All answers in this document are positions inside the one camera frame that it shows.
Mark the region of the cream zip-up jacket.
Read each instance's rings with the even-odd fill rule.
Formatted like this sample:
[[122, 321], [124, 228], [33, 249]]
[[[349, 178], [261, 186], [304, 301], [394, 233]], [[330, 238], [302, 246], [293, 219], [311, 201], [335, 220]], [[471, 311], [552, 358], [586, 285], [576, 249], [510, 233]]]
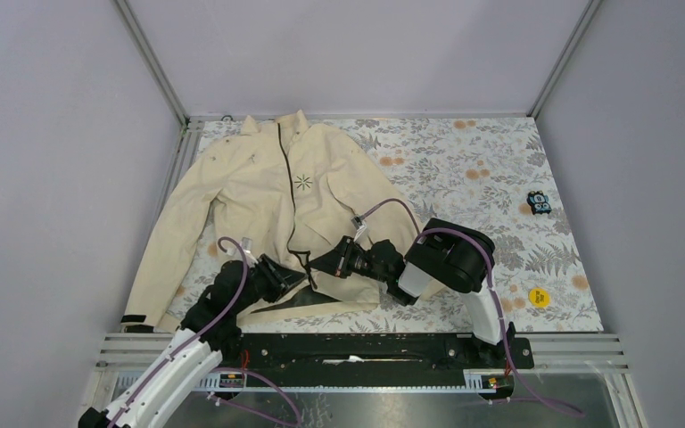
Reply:
[[171, 332], [170, 311], [206, 226], [252, 242], [253, 252], [301, 270], [367, 223], [364, 247], [391, 242], [406, 252], [422, 222], [406, 197], [345, 130], [295, 113], [247, 118], [211, 142], [166, 200], [136, 272], [123, 325]]

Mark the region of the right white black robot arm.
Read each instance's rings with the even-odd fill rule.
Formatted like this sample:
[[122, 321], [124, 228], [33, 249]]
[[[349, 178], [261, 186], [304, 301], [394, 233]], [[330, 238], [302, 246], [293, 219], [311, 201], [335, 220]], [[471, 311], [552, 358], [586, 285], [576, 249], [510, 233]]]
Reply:
[[491, 284], [495, 266], [494, 242], [474, 229], [431, 218], [406, 251], [382, 240], [367, 249], [344, 236], [335, 247], [313, 259], [310, 267], [334, 276], [353, 274], [386, 286], [386, 292], [404, 306], [426, 296], [428, 285], [441, 284], [459, 294], [470, 316], [477, 358], [497, 367], [511, 355], [510, 323], [504, 320]]

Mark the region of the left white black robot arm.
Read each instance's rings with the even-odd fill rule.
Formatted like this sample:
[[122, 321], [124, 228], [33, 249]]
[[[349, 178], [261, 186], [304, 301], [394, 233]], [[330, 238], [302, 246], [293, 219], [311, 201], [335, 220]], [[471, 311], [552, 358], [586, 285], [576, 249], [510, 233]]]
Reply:
[[280, 300], [306, 278], [266, 255], [256, 262], [225, 263], [214, 283], [186, 312], [160, 356], [106, 408], [86, 410], [78, 426], [164, 426], [206, 374], [240, 358], [242, 330], [237, 315], [260, 300]]

